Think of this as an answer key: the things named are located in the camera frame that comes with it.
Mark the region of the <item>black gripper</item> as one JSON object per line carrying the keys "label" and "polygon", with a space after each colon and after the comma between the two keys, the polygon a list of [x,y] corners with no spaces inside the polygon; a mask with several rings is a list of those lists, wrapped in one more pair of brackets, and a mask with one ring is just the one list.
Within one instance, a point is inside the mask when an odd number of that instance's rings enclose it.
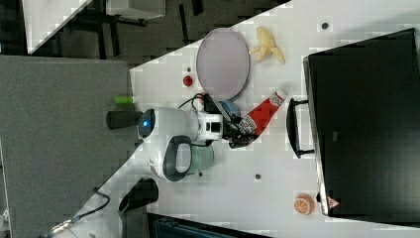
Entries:
{"label": "black gripper", "polygon": [[222,138],[229,142],[231,149],[243,148],[258,138],[257,124],[249,116],[233,116],[231,120],[223,120]]}

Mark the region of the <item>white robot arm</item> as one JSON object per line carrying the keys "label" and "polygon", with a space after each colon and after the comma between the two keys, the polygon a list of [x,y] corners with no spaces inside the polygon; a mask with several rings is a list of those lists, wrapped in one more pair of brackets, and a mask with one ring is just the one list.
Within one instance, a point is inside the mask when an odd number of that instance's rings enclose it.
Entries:
{"label": "white robot arm", "polygon": [[180,108],[151,108],[138,122],[141,144],[71,218],[38,238],[122,238],[123,204],[142,179],[156,177],[170,182],[188,176],[193,147],[226,140],[244,147],[256,138],[254,129],[242,129],[240,117],[226,112]]}

